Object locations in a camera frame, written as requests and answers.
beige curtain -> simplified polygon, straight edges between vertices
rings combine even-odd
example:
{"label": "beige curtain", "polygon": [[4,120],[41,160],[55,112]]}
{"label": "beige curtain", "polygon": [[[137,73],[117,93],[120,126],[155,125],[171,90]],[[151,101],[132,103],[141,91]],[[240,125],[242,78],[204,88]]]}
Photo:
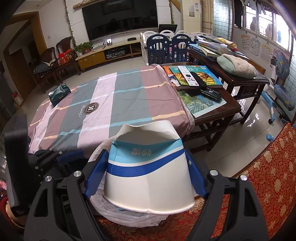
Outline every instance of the beige curtain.
{"label": "beige curtain", "polygon": [[214,1],[202,0],[202,31],[213,34]]}

wooden tv cabinet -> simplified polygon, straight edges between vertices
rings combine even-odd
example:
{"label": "wooden tv cabinet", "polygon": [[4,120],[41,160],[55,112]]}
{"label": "wooden tv cabinet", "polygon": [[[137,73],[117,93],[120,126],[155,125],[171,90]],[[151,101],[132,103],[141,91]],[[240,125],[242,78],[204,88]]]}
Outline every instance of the wooden tv cabinet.
{"label": "wooden tv cabinet", "polygon": [[[82,56],[79,56],[78,58],[76,58],[76,61],[78,61],[80,68],[82,70],[85,70],[86,68],[92,67],[97,64],[105,63],[105,62],[108,62],[111,60],[124,58],[124,57],[128,57],[128,56],[131,56],[133,58],[134,55],[142,54],[141,51],[140,52],[133,52],[132,51],[132,44],[136,44],[136,43],[140,43],[140,40],[134,40],[134,41],[127,41],[126,40],[126,41],[113,43],[111,46],[106,45],[106,47],[103,49],[91,51],[87,54],[83,54]],[[106,59],[105,56],[106,56],[107,50],[115,49],[118,47],[127,47],[130,49],[130,53],[127,53],[124,56],[120,56],[120,57],[116,57],[116,58],[112,58],[112,59]]]}

black tv screen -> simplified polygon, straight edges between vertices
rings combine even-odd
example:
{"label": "black tv screen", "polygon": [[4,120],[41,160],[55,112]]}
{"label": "black tv screen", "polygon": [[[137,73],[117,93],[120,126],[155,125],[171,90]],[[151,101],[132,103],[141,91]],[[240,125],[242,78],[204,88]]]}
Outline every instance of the black tv screen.
{"label": "black tv screen", "polygon": [[106,0],[84,7],[82,13],[89,40],[158,27],[156,0]]}

round logo on tablecloth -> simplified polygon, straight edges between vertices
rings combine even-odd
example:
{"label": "round logo on tablecloth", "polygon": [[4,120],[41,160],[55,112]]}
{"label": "round logo on tablecloth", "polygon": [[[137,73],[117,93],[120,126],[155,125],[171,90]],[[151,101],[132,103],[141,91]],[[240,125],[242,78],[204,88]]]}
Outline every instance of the round logo on tablecloth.
{"label": "round logo on tablecloth", "polygon": [[99,103],[97,103],[97,102],[90,103],[84,108],[84,113],[86,115],[88,115],[88,114],[94,112],[95,110],[97,110],[98,107],[99,107]]}

metal bolt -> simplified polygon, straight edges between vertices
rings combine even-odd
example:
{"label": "metal bolt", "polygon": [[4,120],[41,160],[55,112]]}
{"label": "metal bolt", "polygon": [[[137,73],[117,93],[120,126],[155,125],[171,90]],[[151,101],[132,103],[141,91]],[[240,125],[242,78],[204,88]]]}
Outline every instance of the metal bolt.
{"label": "metal bolt", "polygon": [[74,175],[74,177],[80,177],[81,171],[75,171],[73,175]]}
{"label": "metal bolt", "polygon": [[218,172],[216,170],[210,170],[210,174],[212,176],[217,176],[218,175]]}
{"label": "metal bolt", "polygon": [[50,182],[52,180],[52,176],[47,176],[46,178],[45,178],[45,181],[46,182]]}
{"label": "metal bolt", "polygon": [[241,175],[240,178],[243,180],[243,181],[246,181],[248,178],[246,175]]}

